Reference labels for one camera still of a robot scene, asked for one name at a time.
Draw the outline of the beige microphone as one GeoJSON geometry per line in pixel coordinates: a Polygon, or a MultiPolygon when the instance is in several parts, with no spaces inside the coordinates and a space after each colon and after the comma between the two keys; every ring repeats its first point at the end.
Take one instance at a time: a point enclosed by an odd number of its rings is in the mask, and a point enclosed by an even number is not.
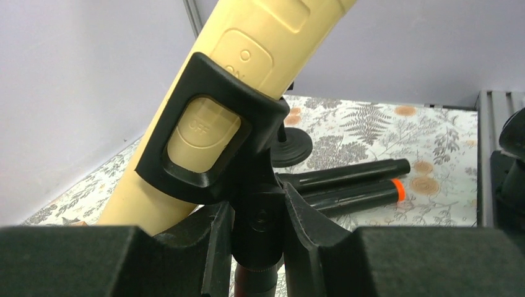
{"type": "Polygon", "coordinates": [[[156,235],[229,199],[285,118],[281,96],[353,4],[219,1],[98,224],[156,235]]]}

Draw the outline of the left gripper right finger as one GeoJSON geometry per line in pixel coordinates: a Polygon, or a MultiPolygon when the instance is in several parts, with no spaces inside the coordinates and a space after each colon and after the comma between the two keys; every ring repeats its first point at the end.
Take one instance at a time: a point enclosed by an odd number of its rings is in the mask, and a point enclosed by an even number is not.
{"type": "Polygon", "coordinates": [[[523,296],[524,235],[493,228],[348,231],[284,184],[289,296],[523,296]]]}

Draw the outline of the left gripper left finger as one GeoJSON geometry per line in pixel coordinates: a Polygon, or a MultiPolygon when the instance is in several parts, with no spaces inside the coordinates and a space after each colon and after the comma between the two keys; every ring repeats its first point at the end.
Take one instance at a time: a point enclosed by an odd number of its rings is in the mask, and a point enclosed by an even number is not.
{"type": "Polygon", "coordinates": [[[136,226],[1,229],[2,296],[227,296],[232,214],[200,208],[164,233],[136,226]]]}

